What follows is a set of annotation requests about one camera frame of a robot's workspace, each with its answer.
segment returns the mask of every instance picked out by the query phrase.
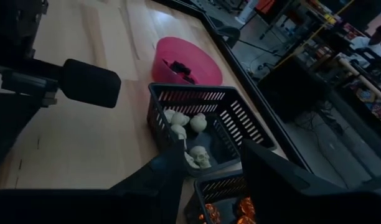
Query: orange object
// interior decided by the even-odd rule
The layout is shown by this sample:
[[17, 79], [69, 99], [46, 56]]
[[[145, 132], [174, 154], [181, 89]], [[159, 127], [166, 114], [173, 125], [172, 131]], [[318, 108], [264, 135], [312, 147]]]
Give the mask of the orange object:
[[275, 0], [260, 0], [256, 6], [256, 8], [266, 14], [270, 9], [271, 7], [273, 6], [273, 3], [275, 3]]
[[247, 216], [248, 218], [254, 220], [255, 210], [250, 197], [241, 199], [239, 203], [239, 211], [241, 215]]
[[256, 224], [256, 222], [252, 220], [251, 218], [244, 215], [239, 218], [237, 224]]
[[218, 209], [212, 204], [205, 204], [205, 207], [210, 215], [211, 221], [214, 224], [220, 224], [221, 219], [220, 219], [220, 212], [218, 211]]

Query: person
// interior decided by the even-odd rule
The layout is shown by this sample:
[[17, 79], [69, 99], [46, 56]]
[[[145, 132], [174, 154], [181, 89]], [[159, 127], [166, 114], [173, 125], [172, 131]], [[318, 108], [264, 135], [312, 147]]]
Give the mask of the person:
[[[371, 38], [368, 37], [356, 37], [351, 40], [350, 47], [352, 49], [363, 49], [370, 48], [374, 53], [376, 53], [379, 57], [381, 57], [381, 26], [376, 28], [376, 32], [372, 35]], [[356, 60], [361, 67], [369, 66], [368, 61], [364, 59], [359, 54], [353, 54], [351, 56], [346, 56], [344, 54], [339, 55], [342, 58], [347, 59], [348, 61]]]

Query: plastic crate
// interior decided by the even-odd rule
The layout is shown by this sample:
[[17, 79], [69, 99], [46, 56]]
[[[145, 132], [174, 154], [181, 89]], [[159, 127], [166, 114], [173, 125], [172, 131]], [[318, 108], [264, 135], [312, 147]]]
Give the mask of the plastic crate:
[[184, 209], [188, 224], [213, 224], [205, 204], [214, 205], [220, 212], [221, 223], [236, 223], [234, 206], [249, 196], [241, 170], [197, 179], [195, 192]]
[[243, 138], [252, 139], [270, 150], [275, 149], [253, 111], [233, 87], [152, 83], [149, 90], [148, 124], [160, 151], [178, 141], [164, 110], [179, 111], [190, 118], [197, 113], [206, 115], [207, 128], [202, 134], [192, 134], [189, 124], [185, 126], [187, 148], [204, 146], [212, 164], [211, 168], [200, 170], [186, 163], [188, 173], [194, 177], [240, 162], [238, 152]]

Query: black foam pad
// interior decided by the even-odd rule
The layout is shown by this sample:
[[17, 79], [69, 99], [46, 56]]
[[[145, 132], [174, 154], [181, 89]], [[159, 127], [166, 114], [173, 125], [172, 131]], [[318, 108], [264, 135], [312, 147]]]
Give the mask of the black foam pad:
[[115, 72], [74, 59], [65, 62], [59, 80], [67, 98], [107, 108], [116, 106], [120, 86]]

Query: black frame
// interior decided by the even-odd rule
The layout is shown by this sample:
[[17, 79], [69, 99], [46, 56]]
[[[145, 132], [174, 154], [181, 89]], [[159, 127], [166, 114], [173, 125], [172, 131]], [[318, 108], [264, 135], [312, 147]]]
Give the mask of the black frame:
[[268, 102], [263, 97], [261, 91], [254, 84], [252, 78], [247, 75], [246, 71], [242, 68], [239, 61], [233, 55], [231, 48], [224, 41], [224, 39], [215, 32], [215, 26], [210, 20], [210, 17], [198, 8], [186, 4], [180, 0], [152, 0], [159, 4], [163, 4], [167, 7], [173, 8], [175, 10], [181, 11], [190, 16], [200, 19], [204, 28], [207, 30], [212, 40], [220, 50], [221, 54], [226, 59], [233, 73], [236, 75], [237, 79], [241, 83], [242, 87], [246, 91], [247, 95], [252, 100], [253, 104], [258, 108], [258, 112], [261, 114], [265, 123], [269, 127], [270, 131], [274, 135], [276, 141], [281, 146], [282, 150], [288, 157], [288, 159], [298, 166], [308, 170], [313, 173], [311, 168], [308, 166], [301, 153], [298, 151], [297, 147], [293, 144], [290, 137], [287, 135], [286, 131], [283, 129], [282, 125], [275, 116], [272, 108], [269, 106]]

